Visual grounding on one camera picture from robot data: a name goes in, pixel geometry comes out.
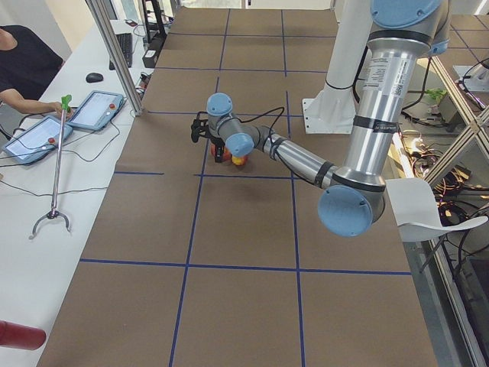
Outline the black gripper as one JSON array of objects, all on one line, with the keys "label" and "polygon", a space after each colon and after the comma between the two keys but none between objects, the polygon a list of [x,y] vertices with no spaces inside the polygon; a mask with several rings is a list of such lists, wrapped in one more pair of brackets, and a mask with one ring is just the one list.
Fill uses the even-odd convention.
[{"label": "black gripper", "polygon": [[225,143],[220,138],[213,138],[212,143],[215,146],[215,162],[222,163],[223,151],[225,150]]}]

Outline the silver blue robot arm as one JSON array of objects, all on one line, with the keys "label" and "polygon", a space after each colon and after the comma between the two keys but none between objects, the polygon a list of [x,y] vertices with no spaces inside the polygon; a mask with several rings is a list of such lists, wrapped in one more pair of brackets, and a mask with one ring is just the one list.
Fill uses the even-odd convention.
[{"label": "silver blue robot arm", "polygon": [[244,122],[224,93],[209,97],[205,119],[195,119],[192,139],[208,138],[215,159],[225,151],[242,158],[268,154],[296,176],[323,189],[318,214],[344,237],[360,235],[383,214],[381,175],[419,58],[444,52],[449,42],[447,1],[347,1],[343,6],[325,85],[303,100],[306,131],[347,134],[344,162],[335,165],[274,132]]}]

